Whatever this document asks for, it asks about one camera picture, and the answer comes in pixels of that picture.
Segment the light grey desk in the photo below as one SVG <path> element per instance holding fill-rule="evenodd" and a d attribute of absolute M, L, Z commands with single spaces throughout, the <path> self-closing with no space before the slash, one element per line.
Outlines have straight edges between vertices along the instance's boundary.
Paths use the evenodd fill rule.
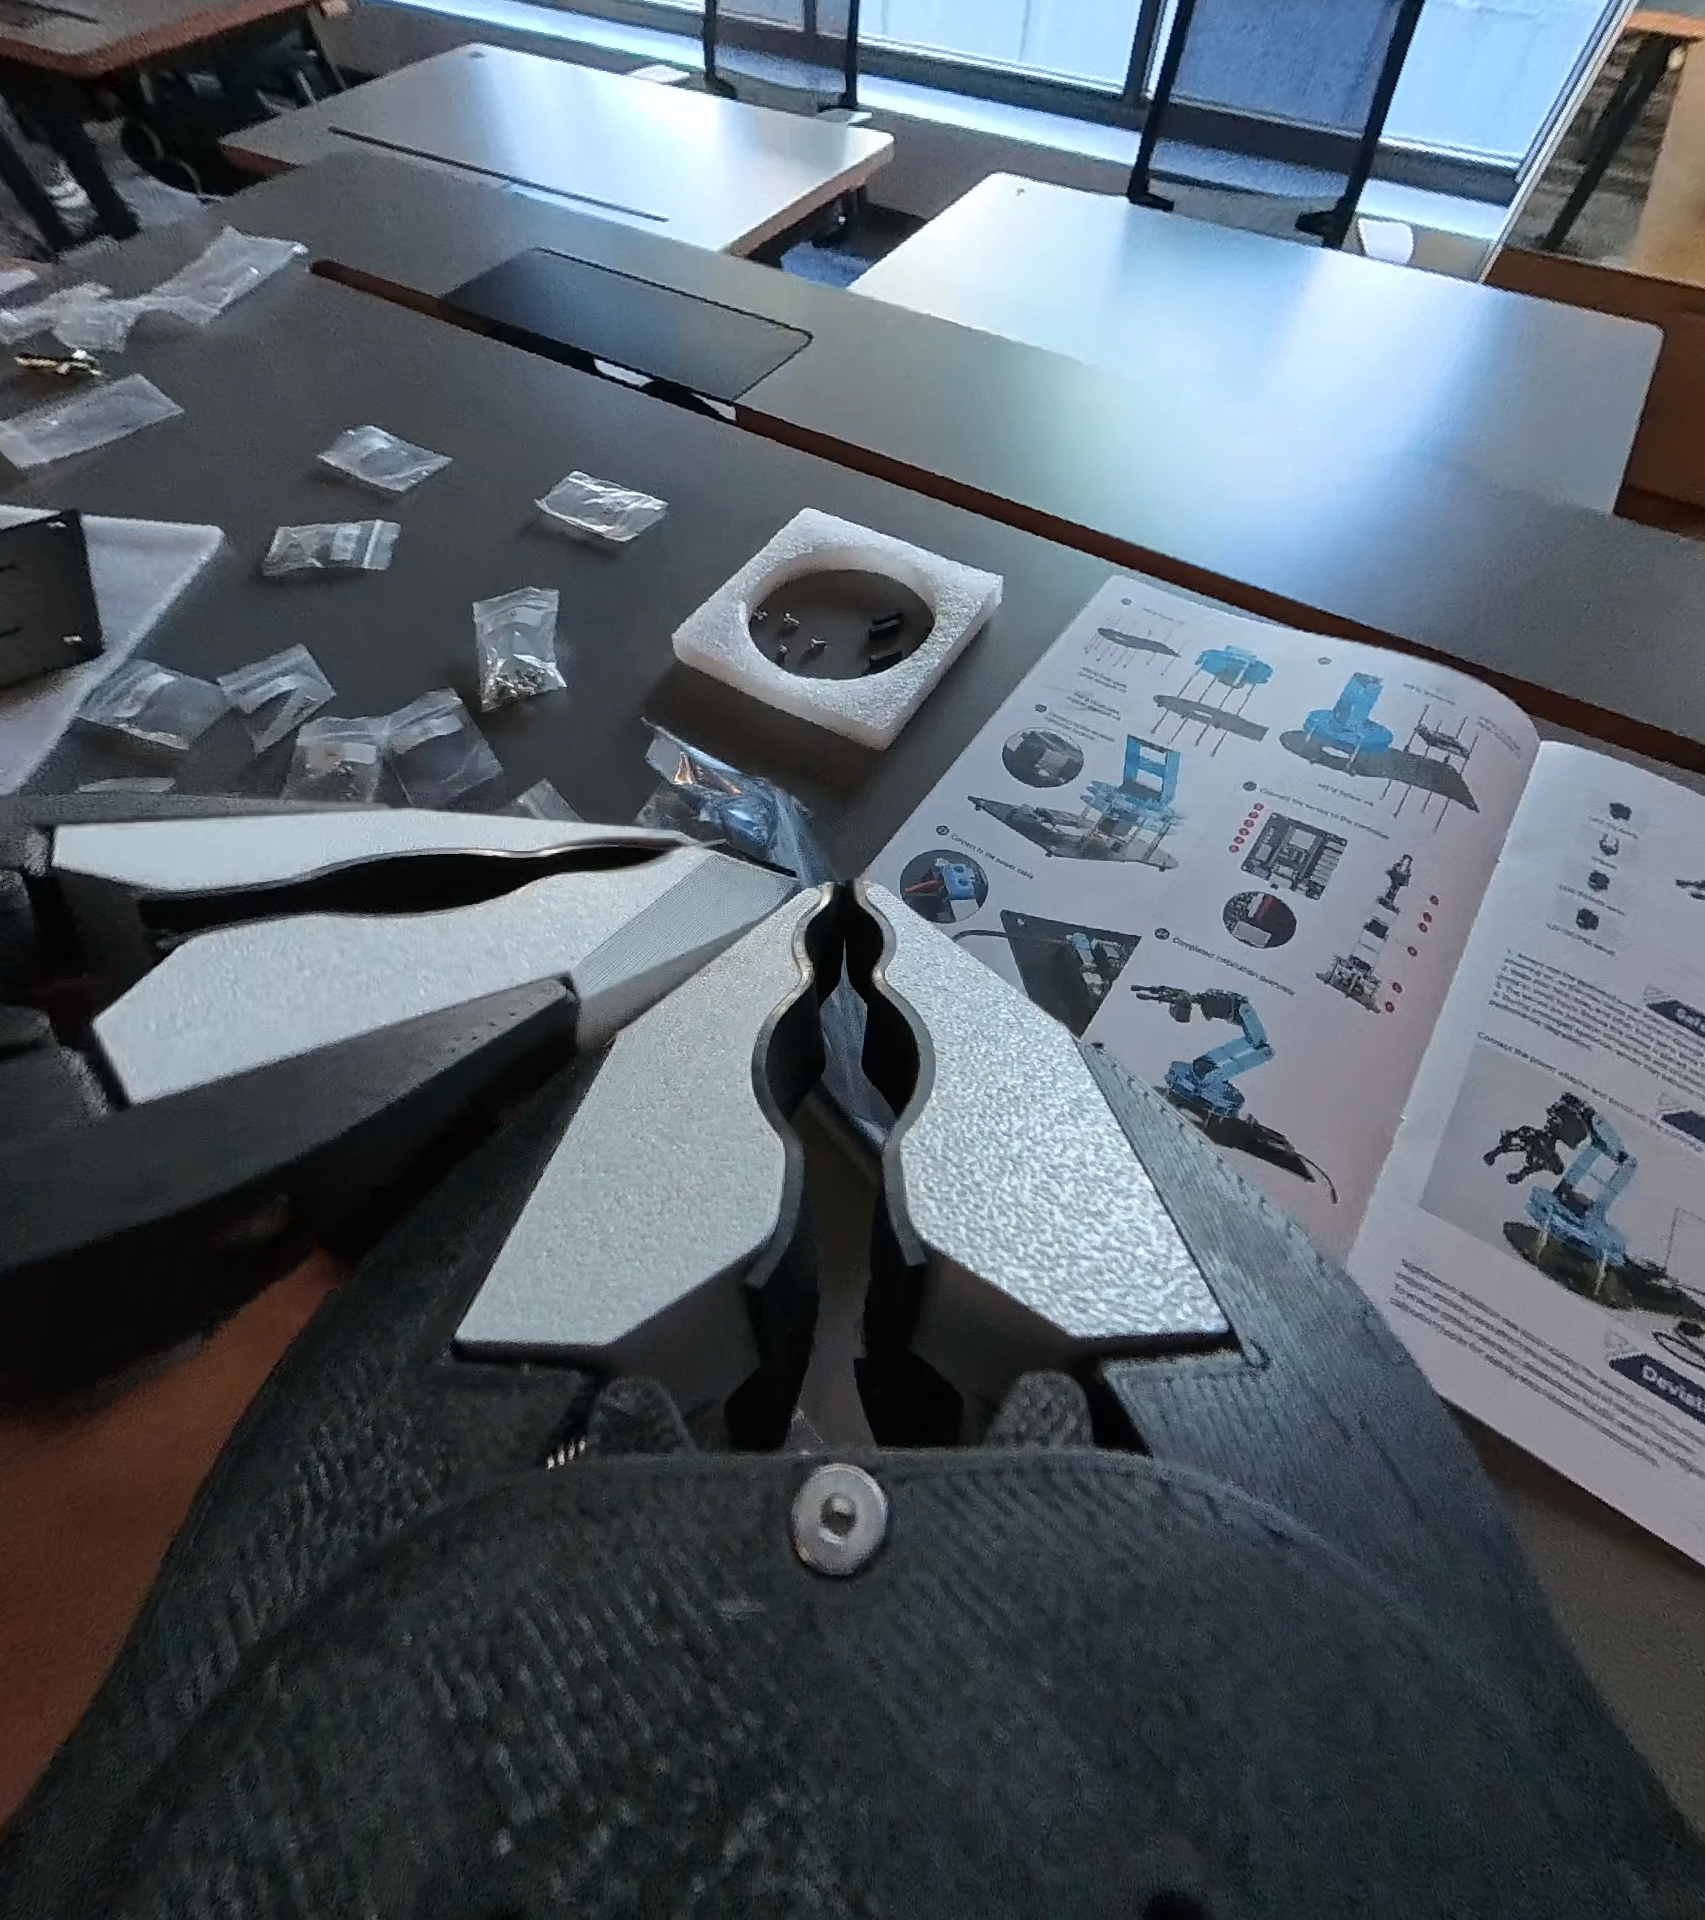
<path fill-rule="evenodd" d="M 248 177 L 366 150 L 745 257 L 866 189 L 888 133 L 468 45 L 221 142 Z"/>
<path fill-rule="evenodd" d="M 1196 420 L 1596 513 L 1616 507 L 1663 348 L 1647 323 L 1010 174 L 852 290 L 1123 376 Z"/>

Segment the dark parts bag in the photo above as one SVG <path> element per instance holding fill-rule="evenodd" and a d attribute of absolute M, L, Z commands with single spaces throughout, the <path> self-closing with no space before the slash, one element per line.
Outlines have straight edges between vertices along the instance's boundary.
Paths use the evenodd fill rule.
<path fill-rule="evenodd" d="M 815 885 L 832 876 L 808 812 L 784 788 L 657 727 L 645 753 L 657 786 L 633 824 L 675 832 Z"/>

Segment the scattered small clear zip bags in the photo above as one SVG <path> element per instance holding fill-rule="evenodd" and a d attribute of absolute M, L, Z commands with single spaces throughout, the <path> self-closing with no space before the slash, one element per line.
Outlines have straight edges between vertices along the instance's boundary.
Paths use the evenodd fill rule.
<path fill-rule="evenodd" d="M 109 373 L 102 362 L 127 345 L 142 319 L 157 317 L 168 330 L 204 330 L 307 257 L 299 242 L 223 228 L 189 267 L 145 294 L 117 294 L 109 285 L 84 282 L 52 290 L 38 301 L 0 306 L 0 348 L 15 353 L 27 372 L 69 377 L 79 388 L 75 402 L 43 402 L 38 410 L 3 422 L 3 456 L 15 468 L 39 468 L 179 417 L 183 410 L 160 396 L 148 377 Z M 449 456 L 360 425 L 345 428 L 316 461 L 362 491 L 398 501 L 448 468 Z M 664 499 L 581 470 L 554 482 L 535 504 L 535 515 L 551 531 L 614 552 L 650 533 L 665 513 Z M 387 520 L 285 527 L 271 535 L 263 572 L 267 579 L 375 572 L 389 566 L 397 537 L 398 529 Z"/>

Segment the person's left forearm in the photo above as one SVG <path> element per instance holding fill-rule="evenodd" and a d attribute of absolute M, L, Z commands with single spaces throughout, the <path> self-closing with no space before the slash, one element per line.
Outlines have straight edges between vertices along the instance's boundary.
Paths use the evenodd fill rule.
<path fill-rule="evenodd" d="M 97 1691 L 240 1416 L 343 1279 L 320 1254 L 127 1386 L 0 1417 L 0 1828 Z"/>

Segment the white foam tray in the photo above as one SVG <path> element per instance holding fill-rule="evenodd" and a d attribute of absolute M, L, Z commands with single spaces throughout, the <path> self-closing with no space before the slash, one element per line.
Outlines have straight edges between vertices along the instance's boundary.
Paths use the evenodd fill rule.
<path fill-rule="evenodd" d="M 852 680 L 808 676 L 774 660 L 753 632 L 753 612 L 779 589 L 842 572 L 907 589 L 931 617 L 928 638 L 911 644 L 902 663 Z M 883 750 L 1002 610 L 1003 592 L 1002 575 L 820 511 L 801 511 L 675 627 L 672 649 L 682 666 L 770 712 Z"/>

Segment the black office chair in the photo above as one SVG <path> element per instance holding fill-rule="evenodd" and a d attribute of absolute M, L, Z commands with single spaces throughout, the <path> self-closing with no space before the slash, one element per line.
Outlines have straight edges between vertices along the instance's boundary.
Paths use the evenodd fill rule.
<path fill-rule="evenodd" d="M 861 111 L 861 3 L 705 3 L 703 87 L 808 117 Z"/>
<path fill-rule="evenodd" d="M 1176 211 L 1200 189 L 1271 204 L 1345 250 L 1361 216 L 1420 3 L 1176 3 L 1126 180 Z"/>

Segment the wooden desk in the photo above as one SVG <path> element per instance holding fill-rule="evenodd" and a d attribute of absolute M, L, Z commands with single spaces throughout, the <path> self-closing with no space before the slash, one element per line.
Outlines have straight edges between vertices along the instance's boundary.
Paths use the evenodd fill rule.
<path fill-rule="evenodd" d="M 0 180 L 56 260 L 140 235 L 95 128 L 198 197 L 242 189 L 225 142 L 349 82 L 310 3 L 0 3 Z"/>

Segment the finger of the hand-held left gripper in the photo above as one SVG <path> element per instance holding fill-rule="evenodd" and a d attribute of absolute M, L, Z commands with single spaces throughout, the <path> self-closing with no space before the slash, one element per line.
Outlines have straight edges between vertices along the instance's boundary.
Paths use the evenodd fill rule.
<path fill-rule="evenodd" d="M 598 1044 L 794 891 L 738 857 L 672 850 L 424 916 L 232 924 L 108 1005 L 95 1043 L 134 1105 L 535 982 L 566 986 L 579 1043 Z"/>
<path fill-rule="evenodd" d="M 694 844 L 672 832 L 522 815 L 221 813 L 58 827 L 49 874 L 73 902 L 148 919 L 404 918 L 680 850 Z"/>

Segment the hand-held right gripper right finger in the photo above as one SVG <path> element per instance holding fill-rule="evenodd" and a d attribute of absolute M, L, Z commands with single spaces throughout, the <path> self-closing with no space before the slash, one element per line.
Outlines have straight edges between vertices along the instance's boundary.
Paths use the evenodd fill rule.
<path fill-rule="evenodd" d="M 1091 1055 L 957 941 L 857 885 L 861 1066 L 880 1151 L 861 1389 L 990 1416 L 1030 1374 L 1238 1357 Z"/>

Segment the printed instruction manual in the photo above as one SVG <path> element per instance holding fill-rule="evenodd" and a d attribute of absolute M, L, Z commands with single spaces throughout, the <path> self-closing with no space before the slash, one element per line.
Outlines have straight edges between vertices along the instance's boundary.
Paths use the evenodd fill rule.
<path fill-rule="evenodd" d="M 1705 797 L 1110 579 L 870 867 L 1705 1567 Z"/>

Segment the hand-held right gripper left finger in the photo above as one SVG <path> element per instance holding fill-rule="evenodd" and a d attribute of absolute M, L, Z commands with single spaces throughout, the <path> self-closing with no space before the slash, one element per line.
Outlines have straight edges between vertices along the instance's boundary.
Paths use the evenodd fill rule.
<path fill-rule="evenodd" d="M 827 1048 L 839 887 L 781 903 L 630 1022 L 454 1335 L 459 1357 L 791 1416 L 818 1322 L 794 1114 Z"/>

